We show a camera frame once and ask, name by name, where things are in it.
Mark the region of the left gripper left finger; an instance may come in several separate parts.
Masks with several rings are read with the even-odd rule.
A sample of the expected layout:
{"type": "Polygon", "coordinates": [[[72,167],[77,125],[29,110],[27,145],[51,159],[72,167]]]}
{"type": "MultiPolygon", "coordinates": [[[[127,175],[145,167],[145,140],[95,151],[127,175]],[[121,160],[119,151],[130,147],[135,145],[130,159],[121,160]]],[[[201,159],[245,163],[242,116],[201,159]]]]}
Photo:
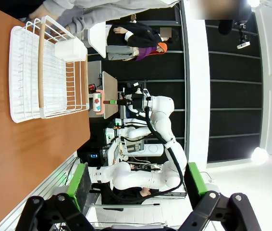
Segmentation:
{"type": "Polygon", "coordinates": [[[28,198],[16,225],[17,231],[49,231],[55,224],[64,223],[69,231],[94,231],[83,214],[91,189],[88,164],[80,163],[65,192],[28,198]]]}

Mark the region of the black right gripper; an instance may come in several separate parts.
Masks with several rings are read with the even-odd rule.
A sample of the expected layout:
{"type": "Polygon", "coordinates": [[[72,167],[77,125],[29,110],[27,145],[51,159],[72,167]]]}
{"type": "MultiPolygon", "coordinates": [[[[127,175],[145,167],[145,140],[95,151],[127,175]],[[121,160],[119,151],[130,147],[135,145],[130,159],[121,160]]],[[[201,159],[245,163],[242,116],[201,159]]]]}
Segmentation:
{"type": "MultiPolygon", "coordinates": [[[[147,97],[144,94],[129,94],[126,95],[126,99],[128,100],[129,109],[144,110],[146,107],[147,97]]],[[[103,103],[108,105],[126,105],[126,100],[104,100],[103,103]]]]}

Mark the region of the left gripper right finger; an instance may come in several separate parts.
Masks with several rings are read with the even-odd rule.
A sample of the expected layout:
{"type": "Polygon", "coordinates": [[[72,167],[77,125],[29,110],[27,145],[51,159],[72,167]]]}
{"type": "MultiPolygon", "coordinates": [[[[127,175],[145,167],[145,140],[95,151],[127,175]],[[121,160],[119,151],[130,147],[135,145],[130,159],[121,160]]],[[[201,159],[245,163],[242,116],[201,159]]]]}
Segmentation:
{"type": "Polygon", "coordinates": [[[248,197],[238,192],[228,198],[208,190],[196,163],[187,163],[184,183],[193,211],[180,231],[202,231],[210,221],[220,222],[226,231],[261,230],[248,197]]]}

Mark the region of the person's right hand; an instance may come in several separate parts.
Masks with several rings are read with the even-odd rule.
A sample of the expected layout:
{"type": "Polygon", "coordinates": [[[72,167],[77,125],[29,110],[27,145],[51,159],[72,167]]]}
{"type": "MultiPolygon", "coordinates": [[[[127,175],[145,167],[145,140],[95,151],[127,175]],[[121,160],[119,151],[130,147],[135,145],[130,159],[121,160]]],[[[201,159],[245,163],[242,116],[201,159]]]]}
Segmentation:
{"type": "Polygon", "coordinates": [[[35,11],[29,14],[29,19],[41,19],[44,16],[50,16],[52,19],[57,20],[58,17],[51,14],[43,4],[41,4],[35,11]]]}

